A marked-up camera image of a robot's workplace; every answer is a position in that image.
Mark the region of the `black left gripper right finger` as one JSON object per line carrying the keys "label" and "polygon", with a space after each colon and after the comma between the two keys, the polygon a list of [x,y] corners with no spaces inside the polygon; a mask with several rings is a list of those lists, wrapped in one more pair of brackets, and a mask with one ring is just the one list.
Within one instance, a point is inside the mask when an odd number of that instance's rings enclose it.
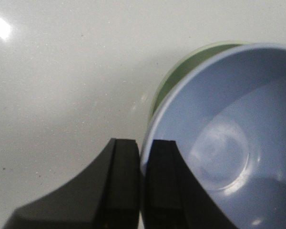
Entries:
{"label": "black left gripper right finger", "polygon": [[175,141],[154,140],[143,176],[146,229],[234,229],[183,160]]}

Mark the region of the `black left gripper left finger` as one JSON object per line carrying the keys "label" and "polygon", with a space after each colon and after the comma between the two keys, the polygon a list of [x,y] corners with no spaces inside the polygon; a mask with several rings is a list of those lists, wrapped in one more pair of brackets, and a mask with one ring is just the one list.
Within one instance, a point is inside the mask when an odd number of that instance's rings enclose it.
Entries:
{"label": "black left gripper left finger", "polygon": [[76,177],[14,210],[7,229],[135,229],[139,223],[139,151],[111,139]]}

